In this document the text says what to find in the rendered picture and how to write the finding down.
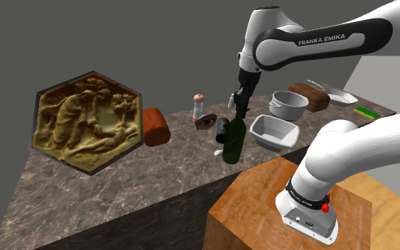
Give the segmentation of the green and yellow sponge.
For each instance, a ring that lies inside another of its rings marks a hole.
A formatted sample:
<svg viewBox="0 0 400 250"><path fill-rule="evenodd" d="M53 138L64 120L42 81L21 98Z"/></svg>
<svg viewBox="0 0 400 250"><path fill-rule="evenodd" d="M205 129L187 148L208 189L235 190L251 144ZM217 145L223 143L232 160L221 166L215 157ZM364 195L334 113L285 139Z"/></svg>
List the green and yellow sponge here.
<svg viewBox="0 0 400 250"><path fill-rule="evenodd" d="M365 109L364 107L357 107L357 108L354 108L354 112L356 112L356 113L358 113L358 114L361 114L362 116L365 116L365 117L367 117L367 118L369 118L369 119L378 119L378 118L381 117L381 116L378 115L377 113L372 112L372 111L370 111L370 110L368 110L368 109Z"/></svg>

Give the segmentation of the orange wooden robot stand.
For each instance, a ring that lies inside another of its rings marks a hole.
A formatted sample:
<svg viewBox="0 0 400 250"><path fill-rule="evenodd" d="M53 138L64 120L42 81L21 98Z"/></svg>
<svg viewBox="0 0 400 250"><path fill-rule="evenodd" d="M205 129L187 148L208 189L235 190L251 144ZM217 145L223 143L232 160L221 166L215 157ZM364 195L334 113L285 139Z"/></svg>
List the orange wooden robot stand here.
<svg viewBox="0 0 400 250"><path fill-rule="evenodd" d="M339 233L326 246L283 224L275 198L297 165L279 157L242 171L207 214L202 250L374 250L372 203L336 185Z"/></svg>

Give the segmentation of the dark cylindrical can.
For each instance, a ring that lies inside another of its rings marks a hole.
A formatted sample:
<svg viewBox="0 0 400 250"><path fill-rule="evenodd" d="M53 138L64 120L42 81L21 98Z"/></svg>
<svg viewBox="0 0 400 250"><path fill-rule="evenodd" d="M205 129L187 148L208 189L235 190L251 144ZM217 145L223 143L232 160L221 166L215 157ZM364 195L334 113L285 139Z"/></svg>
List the dark cylindrical can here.
<svg viewBox="0 0 400 250"><path fill-rule="evenodd" d="M217 130L215 140L218 143L225 143L225 136L227 134L227 127L229 124L229 119L222 117L217 120Z"/></svg>

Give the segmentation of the grey frying pan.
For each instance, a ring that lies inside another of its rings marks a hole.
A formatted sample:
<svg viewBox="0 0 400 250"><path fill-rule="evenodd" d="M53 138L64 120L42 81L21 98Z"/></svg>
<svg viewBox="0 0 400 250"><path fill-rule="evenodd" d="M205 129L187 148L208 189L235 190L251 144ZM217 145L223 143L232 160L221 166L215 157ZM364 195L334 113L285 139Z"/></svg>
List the grey frying pan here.
<svg viewBox="0 0 400 250"><path fill-rule="evenodd" d="M339 89L327 89L312 80L308 80L308 82L321 88L321 91L329 96L331 104L348 107L358 102L358 99L349 92Z"/></svg>

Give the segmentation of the hexagonal golden relief plaque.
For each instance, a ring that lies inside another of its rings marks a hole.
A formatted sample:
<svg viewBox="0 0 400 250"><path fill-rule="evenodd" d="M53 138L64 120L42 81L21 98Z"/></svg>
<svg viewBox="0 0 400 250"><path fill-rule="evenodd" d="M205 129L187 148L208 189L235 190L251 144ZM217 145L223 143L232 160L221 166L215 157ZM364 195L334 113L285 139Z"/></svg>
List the hexagonal golden relief plaque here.
<svg viewBox="0 0 400 250"><path fill-rule="evenodd" d="M94 175L143 144L141 95L96 71L41 90L32 151Z"/></svg>

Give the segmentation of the brown eye sculpture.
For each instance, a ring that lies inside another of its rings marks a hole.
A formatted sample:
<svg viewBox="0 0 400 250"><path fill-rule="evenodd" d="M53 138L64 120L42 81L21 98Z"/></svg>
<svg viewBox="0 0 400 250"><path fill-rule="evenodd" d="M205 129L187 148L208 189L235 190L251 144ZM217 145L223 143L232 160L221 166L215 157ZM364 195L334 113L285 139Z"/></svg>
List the brown eye sculpture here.
<svg viewBox="0 0 400 250"><path fill-rule="evenodd" d="M215 125L216 121L216 114L202 115L198 120L195 121L195 128L197 130L208 130Z"/></svg>

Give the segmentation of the white shaker with peach cap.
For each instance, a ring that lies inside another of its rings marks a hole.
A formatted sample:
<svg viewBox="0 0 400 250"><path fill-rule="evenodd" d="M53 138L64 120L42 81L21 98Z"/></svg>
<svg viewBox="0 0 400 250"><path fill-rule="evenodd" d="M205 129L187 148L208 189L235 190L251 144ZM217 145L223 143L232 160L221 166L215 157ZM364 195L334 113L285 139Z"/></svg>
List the white shaker with peach cap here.
<svg viewBox="0 0 400 250"><path fill-rule="evenodd" d="M203 102L205 101L205 96L203 94L196 94L193 97L193 100L193 121L197 121L203 115Z"/></svg>

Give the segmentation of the orange-brown bread loaf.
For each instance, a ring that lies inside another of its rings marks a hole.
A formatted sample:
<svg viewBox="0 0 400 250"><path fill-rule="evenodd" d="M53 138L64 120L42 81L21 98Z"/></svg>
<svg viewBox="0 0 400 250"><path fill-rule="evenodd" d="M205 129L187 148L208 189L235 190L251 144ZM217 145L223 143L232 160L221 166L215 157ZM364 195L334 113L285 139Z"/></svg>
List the orange-brown bread loaf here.
<svg viewBox="0 0 400 250"><path fill-rule="evenodd" d="M149 147L160 146L170 141L170 129L159 109L143 110L143 134L144 143Z"/></svg>

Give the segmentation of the dark green glass bottle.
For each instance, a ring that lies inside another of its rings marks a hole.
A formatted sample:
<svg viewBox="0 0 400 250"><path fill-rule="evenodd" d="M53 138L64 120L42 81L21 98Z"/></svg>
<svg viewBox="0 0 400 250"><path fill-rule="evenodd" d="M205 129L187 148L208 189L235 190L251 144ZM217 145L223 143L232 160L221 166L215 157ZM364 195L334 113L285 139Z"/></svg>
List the dark green glass bottle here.
<svg viewBox="0 0 400 250"><path fill-rule="evenodd" d="M222 159L225 163L235 164L239 161L247 131L244 123L244 110L239 109L235 118L228 126L225 144L222 152Z"/></svg>

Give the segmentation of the grey cooking pot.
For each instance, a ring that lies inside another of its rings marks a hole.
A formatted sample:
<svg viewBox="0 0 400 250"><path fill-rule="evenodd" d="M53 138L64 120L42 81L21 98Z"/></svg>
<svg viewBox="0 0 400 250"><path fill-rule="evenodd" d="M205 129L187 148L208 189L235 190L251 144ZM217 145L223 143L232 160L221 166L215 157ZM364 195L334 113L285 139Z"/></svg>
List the grey cooking pot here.
<svg viewBox="0 0 400 250"><path fill-rule="evenodd" d="M272 94L269 111L277 118L286 121L300 119L308 106L308 98L290 91L277 91Z"/></svg>

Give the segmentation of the dark brown bread loaf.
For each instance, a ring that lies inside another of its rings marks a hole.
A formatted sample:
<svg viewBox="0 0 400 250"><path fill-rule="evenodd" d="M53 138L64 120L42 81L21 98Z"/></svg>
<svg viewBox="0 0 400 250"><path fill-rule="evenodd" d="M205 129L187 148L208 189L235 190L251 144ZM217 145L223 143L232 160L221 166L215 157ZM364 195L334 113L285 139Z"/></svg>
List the dark brown bread loaf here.
<svg viewBox="0 0 400 250"><path fill-rule="evenodd" d="M310 112L319 112L326 109L330 103L330 97L319 90L316 90L303 83L295 83L288 86L288 91L300 94L308 99L306 109Z"/></svg>

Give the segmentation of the white rectangular bowl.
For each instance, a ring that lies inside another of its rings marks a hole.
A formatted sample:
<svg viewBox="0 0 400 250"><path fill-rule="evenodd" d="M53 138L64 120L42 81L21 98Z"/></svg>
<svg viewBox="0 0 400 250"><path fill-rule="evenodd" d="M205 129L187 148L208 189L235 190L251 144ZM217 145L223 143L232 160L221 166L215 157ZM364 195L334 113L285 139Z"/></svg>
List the white rectangular bowl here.
<svg viewBox="0 0 400 250"><path fill-rule="evenodd" d="M295 146L300 129L291 122L261 114L251 124L249 132L259 146L281 151Z"/></svg>

